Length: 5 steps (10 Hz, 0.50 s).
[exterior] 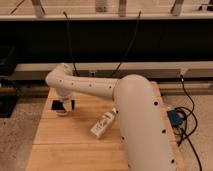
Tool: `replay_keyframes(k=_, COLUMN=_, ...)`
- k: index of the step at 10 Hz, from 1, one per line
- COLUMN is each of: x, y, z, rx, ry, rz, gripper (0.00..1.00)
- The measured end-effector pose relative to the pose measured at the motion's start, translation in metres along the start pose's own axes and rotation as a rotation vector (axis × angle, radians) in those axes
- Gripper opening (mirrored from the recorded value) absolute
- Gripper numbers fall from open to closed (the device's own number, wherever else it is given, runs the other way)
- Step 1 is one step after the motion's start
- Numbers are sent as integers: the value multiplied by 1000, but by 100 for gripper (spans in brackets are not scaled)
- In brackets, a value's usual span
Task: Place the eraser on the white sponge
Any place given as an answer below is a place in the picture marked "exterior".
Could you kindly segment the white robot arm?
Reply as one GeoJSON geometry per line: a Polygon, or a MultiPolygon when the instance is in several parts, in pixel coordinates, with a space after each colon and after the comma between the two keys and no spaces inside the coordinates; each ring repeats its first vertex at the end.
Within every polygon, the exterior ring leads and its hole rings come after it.
{"type": "Polygon", "coordinates": [[[163,114],[151,82],[131,74],[121,79],[76,77],[57,65],[45,78],[64,99],[73,91],[114,101],[129,171],[177,171],[163,114]]]}

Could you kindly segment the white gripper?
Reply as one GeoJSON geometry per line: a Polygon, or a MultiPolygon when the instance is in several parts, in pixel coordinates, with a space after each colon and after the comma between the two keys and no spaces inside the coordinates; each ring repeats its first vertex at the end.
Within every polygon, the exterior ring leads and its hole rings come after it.
{"type": "Polygon", "coordinates": [[[67,116],[71,110],[75,109],[75,100],[74,99],[68,98],[68,99],[65,99],[64,101],[61,101],[61,100],[59,100],[59,101],[63,103],[64,109],[56,110],[56,114],[58,116],[67,116]]]}

